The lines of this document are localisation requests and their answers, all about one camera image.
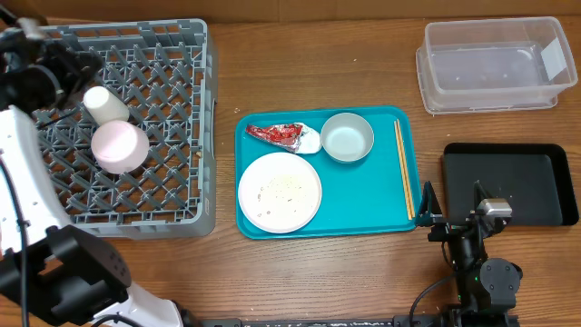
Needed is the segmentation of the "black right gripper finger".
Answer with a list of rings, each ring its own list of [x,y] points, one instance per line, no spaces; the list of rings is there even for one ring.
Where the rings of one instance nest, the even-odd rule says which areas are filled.
[[[474,212],[475,215],[482,216],[484,214],[484,210],[480,208],[480,203],[483,200],[486,200],[490,193],[482,186],[479,180],[476,180],[473,184],[474,186]]]
[[[432,226],[443,222],[443,214],[430,181],[424,183],[422,199],[416,216],[417,226]]]

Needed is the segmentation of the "white paper cup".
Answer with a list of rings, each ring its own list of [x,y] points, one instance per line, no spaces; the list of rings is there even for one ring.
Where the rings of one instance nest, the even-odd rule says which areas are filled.
[[[88,89],[84,93],[83,104],[98,125],[129,119],[128,107],[116,95],[102,86]]]

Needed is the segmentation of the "pink upturned bowl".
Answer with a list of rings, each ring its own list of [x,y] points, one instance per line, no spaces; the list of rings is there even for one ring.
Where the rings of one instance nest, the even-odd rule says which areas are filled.
[[[149,139],[142,129],[118,120],[101,125],[91,140],[96,162],[113,174],[137,169],[146,160],[149,148]]]

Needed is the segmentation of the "grey shallow bowl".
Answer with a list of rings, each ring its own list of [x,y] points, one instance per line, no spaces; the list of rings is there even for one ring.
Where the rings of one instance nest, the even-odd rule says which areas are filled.
[[[322,148],[335,161],[354,163],[364,158],[374,144],[371,125],[353,113],[335,114],[322,126]]]

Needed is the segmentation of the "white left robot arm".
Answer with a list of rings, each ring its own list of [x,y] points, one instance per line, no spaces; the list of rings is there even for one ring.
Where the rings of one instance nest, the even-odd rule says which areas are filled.
[[[196,326],[177,302],[133,282],[107,241],[72,225],[58,199],[31,116],[61,108],[102,69],[100,55],[70,51],[20,22],[1,33],[1,294],[22,324]]]

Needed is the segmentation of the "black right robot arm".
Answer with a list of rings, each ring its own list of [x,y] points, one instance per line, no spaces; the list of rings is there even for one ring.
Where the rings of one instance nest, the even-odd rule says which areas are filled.
[[[517,304],[522,269],[505,259],[490,258],[485,249],[488,237],[501,233],[512,219],[507,200],[490,195],[480,182],[474,183],[475,208],[462,222],[443,216],[431,183],[425,183],[417,225],[428,227],[428,240],[439,243],[451,275],[426,288],[412,303],[410,326],[517,326],[508,311]],[[416,315],[419,302],[431,291],[449,282],[456,284],[458,303],[434,315]]]

